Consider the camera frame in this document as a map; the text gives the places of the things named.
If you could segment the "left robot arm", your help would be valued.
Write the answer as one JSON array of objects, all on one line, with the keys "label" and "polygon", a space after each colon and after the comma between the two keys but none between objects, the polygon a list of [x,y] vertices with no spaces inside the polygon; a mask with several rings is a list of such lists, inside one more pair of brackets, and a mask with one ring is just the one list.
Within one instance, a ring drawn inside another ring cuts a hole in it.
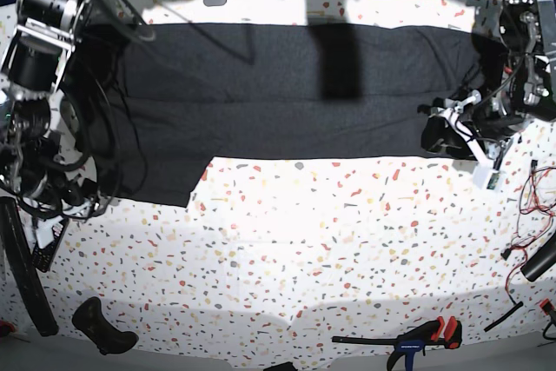
[{"label": "left robot arm", "polygon": [[485,190],[499,187],[514,136],[555,120],[555,0],[501,0],[496,29],[506,50],[486,84],[420,108],[422,148],[474,160],[473,184]]}]

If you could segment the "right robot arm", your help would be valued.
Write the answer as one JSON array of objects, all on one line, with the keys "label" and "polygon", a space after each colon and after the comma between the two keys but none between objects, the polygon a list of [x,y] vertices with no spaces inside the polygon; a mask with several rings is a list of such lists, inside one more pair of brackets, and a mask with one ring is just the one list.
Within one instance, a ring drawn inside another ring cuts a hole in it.
[{"label": "right robot arm", "polygon": [[99,83],[72,70],[90,14],[103,0],[16,0],[1,59],[1,189],[30,216],[33,248],[70,221],[101,215],[121,182],[120,143]]}]

